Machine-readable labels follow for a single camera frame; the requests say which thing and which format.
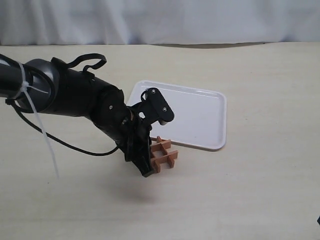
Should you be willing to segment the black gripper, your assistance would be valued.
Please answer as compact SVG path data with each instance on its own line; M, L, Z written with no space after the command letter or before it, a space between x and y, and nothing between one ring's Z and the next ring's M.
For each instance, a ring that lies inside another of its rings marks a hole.
M154 174L150 127L143 125L136 108L124 103L121 89L111 84L94 89L93 124L116 144L114 149L94 153L95 156L108 156L119 149L125 160L132 162L144 178Z

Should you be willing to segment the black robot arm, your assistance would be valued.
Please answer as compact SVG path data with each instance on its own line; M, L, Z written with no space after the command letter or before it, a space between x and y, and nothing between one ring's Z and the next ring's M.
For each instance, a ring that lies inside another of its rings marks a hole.
M142 102L126 105L121 89L94 75L106 62L99 53L80 55L68 63L56 57L20 63L1 55L0 96L22 119L26 114L88 119L148 177L154 173L151 124L139 115Z

